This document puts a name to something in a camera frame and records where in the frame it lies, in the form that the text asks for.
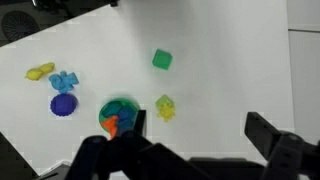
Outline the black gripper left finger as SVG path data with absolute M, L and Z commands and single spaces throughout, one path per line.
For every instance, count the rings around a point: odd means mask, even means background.
M 146 121 L 146 111 L 139 110 L 136 116 L 134 131 L 140 135 L 144 135 L 144 125 Z

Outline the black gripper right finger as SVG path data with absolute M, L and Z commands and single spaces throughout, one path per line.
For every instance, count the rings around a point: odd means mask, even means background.
M 301 166 L 316 166 L 320 161 L 317 145 L 292 132 L 278 130 L 257 112 L 247 113 L 244 133 L 267 161 L 276 152 L 279 152 L 277 159 L 300 160 Z

